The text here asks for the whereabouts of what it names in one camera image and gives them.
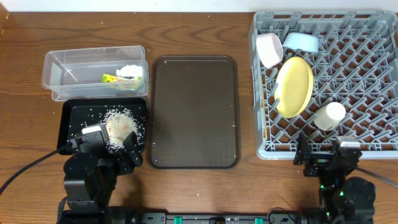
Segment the light blue bowl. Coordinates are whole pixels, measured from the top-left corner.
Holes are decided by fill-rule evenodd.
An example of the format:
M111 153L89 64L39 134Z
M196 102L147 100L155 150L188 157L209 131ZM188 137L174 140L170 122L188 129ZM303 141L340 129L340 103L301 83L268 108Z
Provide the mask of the light blue bowl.
M318 53L319 39L314 35L293 32L287 35L282 46L292 50Z

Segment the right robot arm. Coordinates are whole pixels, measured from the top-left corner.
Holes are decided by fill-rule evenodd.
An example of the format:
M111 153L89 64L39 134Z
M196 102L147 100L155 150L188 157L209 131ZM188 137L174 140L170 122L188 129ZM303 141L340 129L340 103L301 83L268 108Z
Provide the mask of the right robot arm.
M373 223L376 187L360 177L348 177L362 156L359 141L338 136L328 153L310 149L304 133L298 136L294 165L304 165L306 177L320 181L318 208L303 209L295 223Z

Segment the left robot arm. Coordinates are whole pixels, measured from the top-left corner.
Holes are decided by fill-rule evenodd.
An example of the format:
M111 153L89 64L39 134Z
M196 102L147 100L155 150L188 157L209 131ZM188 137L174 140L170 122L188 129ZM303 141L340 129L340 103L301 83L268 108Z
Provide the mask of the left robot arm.
M81 134L70 142L76 153L63 166L67 196L58 205L57 222L141 223L133 208L109 206L117 178L142 165L136 133L128 134L124 148L114 153L108 151L102 131Z

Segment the pink bowl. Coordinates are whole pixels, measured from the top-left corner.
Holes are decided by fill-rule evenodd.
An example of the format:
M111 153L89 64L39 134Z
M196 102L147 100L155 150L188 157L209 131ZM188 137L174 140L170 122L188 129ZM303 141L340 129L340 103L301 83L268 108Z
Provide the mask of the pink bowl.
M284 53L280 39L274 33L260 34L256 38L257 54L263 66L272 68L280 63Z

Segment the green yellow snack wrapper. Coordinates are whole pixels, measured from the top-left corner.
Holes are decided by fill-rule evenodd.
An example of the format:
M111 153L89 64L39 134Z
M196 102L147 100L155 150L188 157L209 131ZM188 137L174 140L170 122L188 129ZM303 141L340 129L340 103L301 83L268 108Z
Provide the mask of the green yellow snack wrapper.
M109 82L114 83L114 82L124 82L124 81L139 82L141 79L142 79L141 77L128 78L128 77L120 77L117 75L110 75L110 74L104 73L101 78L101 82L102 83L109 83Z

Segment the yellow plate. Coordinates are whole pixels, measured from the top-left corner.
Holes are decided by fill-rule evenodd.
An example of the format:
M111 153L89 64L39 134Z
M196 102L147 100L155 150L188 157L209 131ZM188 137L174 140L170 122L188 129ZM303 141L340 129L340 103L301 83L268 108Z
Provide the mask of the yellow plate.
M301 57L288 59L281 67L277 79L276 108L283 117L299 115L308 105L313 92L313 72Z

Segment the white green cup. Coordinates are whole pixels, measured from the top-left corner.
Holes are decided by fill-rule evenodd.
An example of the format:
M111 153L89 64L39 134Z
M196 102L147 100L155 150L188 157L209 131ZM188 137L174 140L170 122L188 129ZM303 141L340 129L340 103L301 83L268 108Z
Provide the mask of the white green cup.
M331 102L316 112L315 125L323 131L332 131L346 116L345 107L338 102Z

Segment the white tissue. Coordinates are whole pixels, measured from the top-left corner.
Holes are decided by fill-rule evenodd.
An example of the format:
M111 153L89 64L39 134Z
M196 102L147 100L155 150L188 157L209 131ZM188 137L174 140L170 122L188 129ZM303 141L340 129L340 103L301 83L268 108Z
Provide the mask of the white tissue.
M116 75L124 78L139 78L142 77L143 68L139 65L126 65L120 70L116 70Z

